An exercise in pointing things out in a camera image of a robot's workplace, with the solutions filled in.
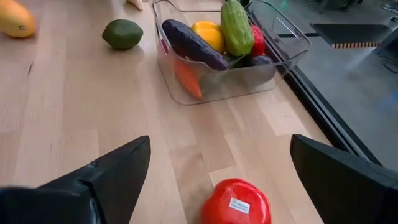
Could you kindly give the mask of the round dark purple vegetable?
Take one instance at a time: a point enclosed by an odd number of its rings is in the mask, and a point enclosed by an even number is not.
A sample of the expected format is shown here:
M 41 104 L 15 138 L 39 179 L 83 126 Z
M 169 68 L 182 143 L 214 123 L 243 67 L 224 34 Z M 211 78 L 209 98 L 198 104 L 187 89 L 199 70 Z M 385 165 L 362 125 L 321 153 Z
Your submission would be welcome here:
M 248 65 L 250 67 L 260 66 L 260 65 L 269 65 L 269 64 L 273 64 L 273 63 L 274 63 L 274 61 L 266 55 L 258 55 L 258 56 L 250 58 L 248 61 Z

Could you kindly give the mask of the red bell pepper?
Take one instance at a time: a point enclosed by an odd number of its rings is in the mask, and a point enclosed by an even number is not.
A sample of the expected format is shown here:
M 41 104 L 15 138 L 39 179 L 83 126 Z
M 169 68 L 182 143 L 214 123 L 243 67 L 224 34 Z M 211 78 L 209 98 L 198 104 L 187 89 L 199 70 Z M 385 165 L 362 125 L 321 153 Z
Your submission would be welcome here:
M 254 36 L 254 44 L 251 49 L 251 55 L 252 56 L 263 55 L 266 50 L 266 43 L 262 30 L 254 24 L 251 24 L 251 30 Z

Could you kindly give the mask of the dark green avocado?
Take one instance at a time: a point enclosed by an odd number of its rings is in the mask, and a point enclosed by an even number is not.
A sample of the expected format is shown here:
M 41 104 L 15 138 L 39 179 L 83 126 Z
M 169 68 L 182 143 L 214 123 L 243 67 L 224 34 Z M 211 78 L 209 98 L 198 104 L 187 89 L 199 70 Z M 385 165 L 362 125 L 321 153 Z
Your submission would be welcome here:
M 144 31 L 133 21 L 116 19 L 111 21 L 102 33 L 103 40 L 117 50 L 128 50 L 135 47 Z

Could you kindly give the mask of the purple eggplant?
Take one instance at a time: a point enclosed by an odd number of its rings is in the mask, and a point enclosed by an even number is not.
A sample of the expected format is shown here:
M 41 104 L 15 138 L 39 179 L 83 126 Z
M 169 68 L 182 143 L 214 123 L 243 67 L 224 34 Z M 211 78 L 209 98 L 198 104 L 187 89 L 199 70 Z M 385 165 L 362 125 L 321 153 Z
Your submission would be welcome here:
M 162 29 L 179 56 L 203 62 L 213 70 L 228 69 L 229 64 L 223 56 L 186 24 L 167 19 L 163 21 Z

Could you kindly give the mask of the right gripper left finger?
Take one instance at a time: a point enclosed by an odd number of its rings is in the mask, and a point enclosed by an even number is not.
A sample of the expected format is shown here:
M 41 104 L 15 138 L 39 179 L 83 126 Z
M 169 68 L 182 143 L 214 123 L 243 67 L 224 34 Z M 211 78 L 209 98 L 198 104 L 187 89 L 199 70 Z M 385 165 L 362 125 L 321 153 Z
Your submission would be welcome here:
M 0 224 L 129 224 L 150 156 L 140 136 L 39 187 L 0 187 Z

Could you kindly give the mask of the orange yellow mango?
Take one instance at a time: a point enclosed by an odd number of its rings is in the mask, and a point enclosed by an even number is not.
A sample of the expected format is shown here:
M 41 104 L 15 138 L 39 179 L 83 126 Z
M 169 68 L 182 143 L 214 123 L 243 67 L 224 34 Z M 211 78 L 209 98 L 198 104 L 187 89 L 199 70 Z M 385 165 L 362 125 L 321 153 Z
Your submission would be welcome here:
M 30 37 L 35 33 L 34 17 L 17 1 L 0 0 L 0 31 L 10 37 Z

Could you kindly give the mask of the black mat striped edge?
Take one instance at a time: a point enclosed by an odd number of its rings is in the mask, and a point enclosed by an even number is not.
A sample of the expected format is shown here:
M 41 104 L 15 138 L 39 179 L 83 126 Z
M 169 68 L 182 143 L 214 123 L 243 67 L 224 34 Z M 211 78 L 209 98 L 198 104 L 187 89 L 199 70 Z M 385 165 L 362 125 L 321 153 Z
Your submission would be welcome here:
M 334 49 L 377 47 L 392 31 L 382 24 L 310 24 Z

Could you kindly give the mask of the orange carrot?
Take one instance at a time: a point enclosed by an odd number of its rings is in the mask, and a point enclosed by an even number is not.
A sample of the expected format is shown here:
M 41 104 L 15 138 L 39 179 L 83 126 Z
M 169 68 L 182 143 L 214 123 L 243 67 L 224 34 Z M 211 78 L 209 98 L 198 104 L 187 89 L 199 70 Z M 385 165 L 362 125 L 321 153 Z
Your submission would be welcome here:
M 174 60 L 173 66 L 175 76 L 184 89 L 195 98 L 201 100 L 203 96 L 193 68 L 179 59 Z

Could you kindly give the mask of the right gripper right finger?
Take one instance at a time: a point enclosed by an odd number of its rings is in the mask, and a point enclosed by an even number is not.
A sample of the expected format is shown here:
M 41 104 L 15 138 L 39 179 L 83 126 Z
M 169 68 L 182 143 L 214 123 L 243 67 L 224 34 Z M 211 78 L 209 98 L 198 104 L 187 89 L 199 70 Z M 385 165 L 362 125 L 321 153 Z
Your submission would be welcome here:
M 398 173 L 300 134 L 290 156 L 324 224 L 398 224 Z

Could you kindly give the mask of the clear plastic bin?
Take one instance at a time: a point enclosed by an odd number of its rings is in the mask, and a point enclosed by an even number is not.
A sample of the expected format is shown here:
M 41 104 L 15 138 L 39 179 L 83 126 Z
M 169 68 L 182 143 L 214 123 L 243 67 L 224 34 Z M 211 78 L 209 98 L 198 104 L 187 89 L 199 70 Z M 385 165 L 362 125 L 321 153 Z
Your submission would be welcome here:
M 196 21 L 220 23 L 220 6 L 216 6 L 215 9 L 201 9 L 199 6 L 195 6 L 192 10 L 184 10 L 170 0 L 155 0 L 152 2 L 152 11 L 154 13 L 155 33 L 158 41 L 158 64 L 169 94 L 177 103 L 196 105 L 269 91 L 285 76 L 284 73 L 278 71 L 282 64 L 276 62 L 273 58 L 273 64 L 250 67 L 248 65 L 250 56 L 235 57 L 227 54 L 226 60 L 229 63 L 229 69 L 217 71 L 211 69 L 203 62 L 192 61 L 188 57 L 181 57 L 175 53 L 162 29 L 163 21 L 175 19 L 187 26 Z M 271 58 L 271 51 L 267 44 L 264 55 Z M 173 66 L 175 59 L 182 60 L 193 68 L 202 92 L 203 98 L 201 100 L 192 96 L 177 80 Z

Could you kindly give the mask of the yellow bell pepper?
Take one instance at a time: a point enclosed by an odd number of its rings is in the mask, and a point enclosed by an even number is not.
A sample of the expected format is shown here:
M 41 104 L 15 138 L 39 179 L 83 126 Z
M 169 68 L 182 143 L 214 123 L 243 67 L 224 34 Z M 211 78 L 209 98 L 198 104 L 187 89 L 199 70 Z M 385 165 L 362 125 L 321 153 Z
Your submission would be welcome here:
M 219 24 L 211 21 L 198 21 L 192 25 L 192 30 L 217 52 L 221 54 L 226 52 L 224 35 Z

